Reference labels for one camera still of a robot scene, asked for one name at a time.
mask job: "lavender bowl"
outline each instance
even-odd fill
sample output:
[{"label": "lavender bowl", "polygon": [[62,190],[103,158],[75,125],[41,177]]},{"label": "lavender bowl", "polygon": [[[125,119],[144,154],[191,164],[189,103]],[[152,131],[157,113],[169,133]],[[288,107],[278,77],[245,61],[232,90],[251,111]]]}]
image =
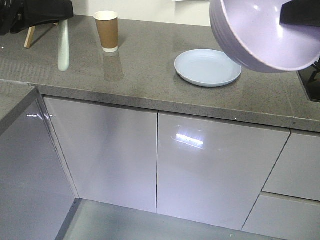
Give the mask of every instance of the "lavender bowl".
[{"label": "lavender bowl", "polygon": [[320,27],[280,24],[288,0],[211,0],[210,23],[222,50],[256,72],[299,71],[320,56]]}]

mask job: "white wall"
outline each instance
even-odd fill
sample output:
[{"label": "white wall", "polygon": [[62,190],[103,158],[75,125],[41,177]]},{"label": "white wall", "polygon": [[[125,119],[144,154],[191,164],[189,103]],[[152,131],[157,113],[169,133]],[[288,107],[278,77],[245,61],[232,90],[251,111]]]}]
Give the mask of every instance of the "white wall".
[{"label": "white wall", "polygon": [[210,2],[203,0],[73,0],[72,4],[76,15],[110,10],[118,12],[119,19],[210,26]]}]

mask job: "light blue plate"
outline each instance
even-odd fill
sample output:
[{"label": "light blue plate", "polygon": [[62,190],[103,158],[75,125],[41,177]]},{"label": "light blue plate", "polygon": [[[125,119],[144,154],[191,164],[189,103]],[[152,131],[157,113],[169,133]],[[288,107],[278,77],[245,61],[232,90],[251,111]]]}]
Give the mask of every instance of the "light blue plate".
[{"label": "light blue plate", "polygon": [[242,70],[224,52],[210,49],[186,51],[175,59],[174,67],[184,80],[201,87],[230,84]]}]

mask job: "gray countertop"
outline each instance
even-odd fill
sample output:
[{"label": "gray countertop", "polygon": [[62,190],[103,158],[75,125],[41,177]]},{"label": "gray countertop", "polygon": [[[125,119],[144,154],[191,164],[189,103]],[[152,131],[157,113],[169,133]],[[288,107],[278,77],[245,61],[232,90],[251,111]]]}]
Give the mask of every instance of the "gray countertop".
[{"label": "gray countertop", "polygon": [[103,53],[92,17],[69,21],[70,67],[57,67],[58,31],[0,36],[0,79],[29,83],[40,94],[320,132],[320,103],[311,102],[296,72],[242,69],[233,83],[199,87],[180,78],[175,58],[188,50],[221,51],[210,27],[119,20],[119,51]]}]

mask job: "black object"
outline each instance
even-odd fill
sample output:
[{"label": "black object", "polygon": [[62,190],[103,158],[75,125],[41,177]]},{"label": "black object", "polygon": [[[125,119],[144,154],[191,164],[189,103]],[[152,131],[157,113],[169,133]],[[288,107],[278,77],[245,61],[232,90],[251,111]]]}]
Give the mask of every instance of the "black object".
[{"label": "black object", "polygon": [[0,0],[0,36],[6,35],[12,26],[23,0]]},{"label": "black object", "polygon": [[320,27],[320,0],[292,0],[283,4],[280,23]]},{"label": "black object", "polygon": [[0,0],[0,35],[74,16],[70,0]]},{"label": "black object", "polygon": [[298,71],[300,79],[309,99],[320,102],[320,63],[315,62],[310,67]]}]

